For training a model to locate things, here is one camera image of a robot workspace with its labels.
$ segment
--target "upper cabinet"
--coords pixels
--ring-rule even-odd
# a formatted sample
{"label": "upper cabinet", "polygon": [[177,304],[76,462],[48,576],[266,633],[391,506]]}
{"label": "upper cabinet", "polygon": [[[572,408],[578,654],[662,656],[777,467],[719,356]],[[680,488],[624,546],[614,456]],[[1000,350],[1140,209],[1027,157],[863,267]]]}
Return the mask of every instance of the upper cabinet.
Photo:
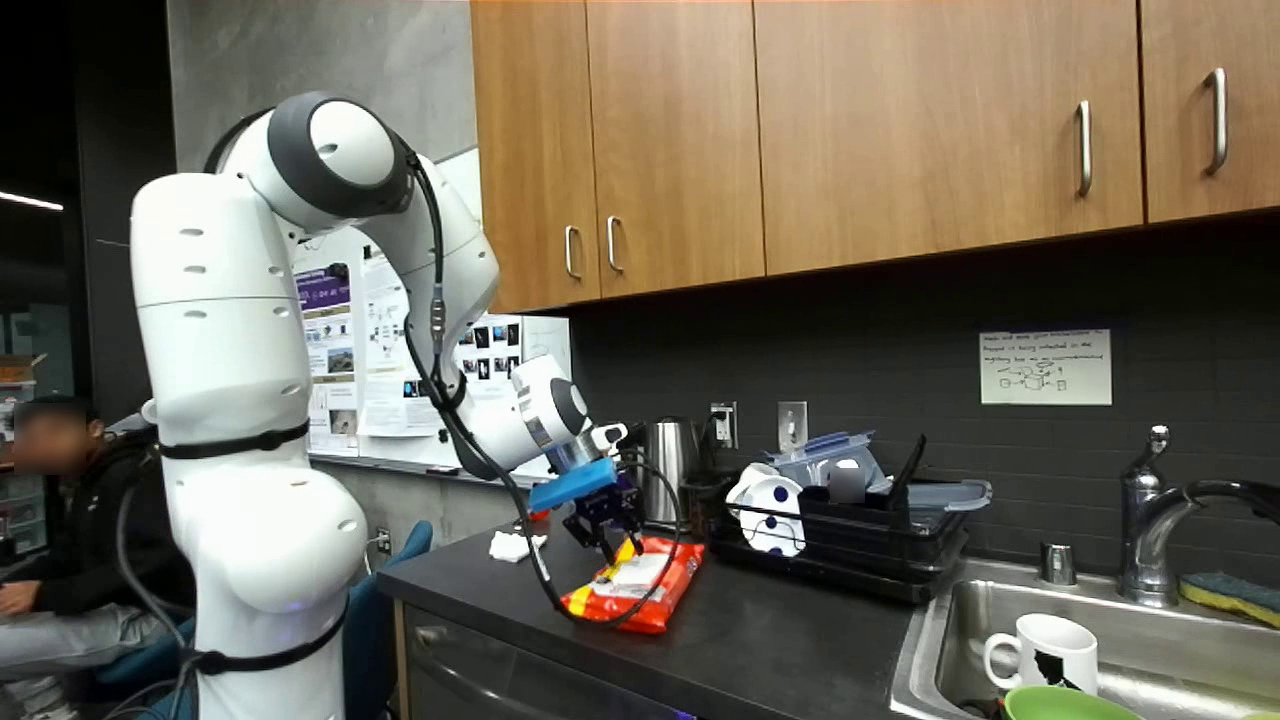
{"label": "upper cabinet", "polygon": [[1280,6],[1145,0],[1147,216],[1280,204]]}
{"label": "upper cabinet", "polygon": [[761,0],[766,273],[1145,220],[1136,6]]}
{"label": "upper cabinet", "polygon": [[499,309],[763,278],[749,0],[472,12]]}

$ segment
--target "white mug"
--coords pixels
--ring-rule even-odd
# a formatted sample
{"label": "white mug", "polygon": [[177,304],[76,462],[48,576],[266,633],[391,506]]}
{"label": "white mug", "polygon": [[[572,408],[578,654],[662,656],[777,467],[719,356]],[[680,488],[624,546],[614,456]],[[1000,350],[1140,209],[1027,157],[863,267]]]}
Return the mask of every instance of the white mug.
{"label": "white mug", "polygon": [[[994,672],[994,654],[1016,654],[1016,672]],[[1066,683],[1094,697],[1094,637],[1063,617],[1021,617],[1016,637],[993,633],[984,644],[984,670],[994,688]]]}

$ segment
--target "lower cabinet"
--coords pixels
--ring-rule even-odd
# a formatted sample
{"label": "lower cabinet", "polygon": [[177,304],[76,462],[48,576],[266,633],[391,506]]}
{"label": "lower cabinet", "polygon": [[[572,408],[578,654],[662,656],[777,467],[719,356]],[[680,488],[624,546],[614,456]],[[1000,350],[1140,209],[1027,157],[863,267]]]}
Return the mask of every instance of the lower cabinet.
{"label": "lower cabinet", "polygon": [[680,707],[636,697],[621,683],[541,659],[477,628],[404,612],[406,720],[527,720],[527,718],[611,718],[673,720]]}

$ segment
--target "stainless steel sink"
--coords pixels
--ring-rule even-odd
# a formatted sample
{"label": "stainless steel sink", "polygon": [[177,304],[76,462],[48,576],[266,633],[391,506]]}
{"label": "stainless steel sink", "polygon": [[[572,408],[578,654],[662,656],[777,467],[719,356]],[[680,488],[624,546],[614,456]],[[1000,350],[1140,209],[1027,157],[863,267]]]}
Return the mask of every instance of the stainless steel sink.
{"label": "stainless steel sink", "polygon": [[1145,607],[1103,576],[1042,585],[1027,563],[965,561],[910,617],[892,713],[1000,718],[984,642],[1022,612],[1055,612],[1099,637],[1099,697],[1147,720],[1280,720],[1280,633],[1194,607]]}

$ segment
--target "countertop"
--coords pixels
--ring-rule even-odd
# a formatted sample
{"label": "countertop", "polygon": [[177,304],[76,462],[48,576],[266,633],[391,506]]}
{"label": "countertop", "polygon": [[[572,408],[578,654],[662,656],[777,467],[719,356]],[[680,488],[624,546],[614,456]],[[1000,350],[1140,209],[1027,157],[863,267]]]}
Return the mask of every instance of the countertop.
{"label": "countertop", "polygon": [[[667,637],[614,637],[568,624],[527,563],[489,561],[489,538],[382,569],[379,590],[696,718],[892,718],[888,683],[909,607],[743,572],[707,553]],[[568,538],[553,538],[545,557],[558,591],[599,563]]]}

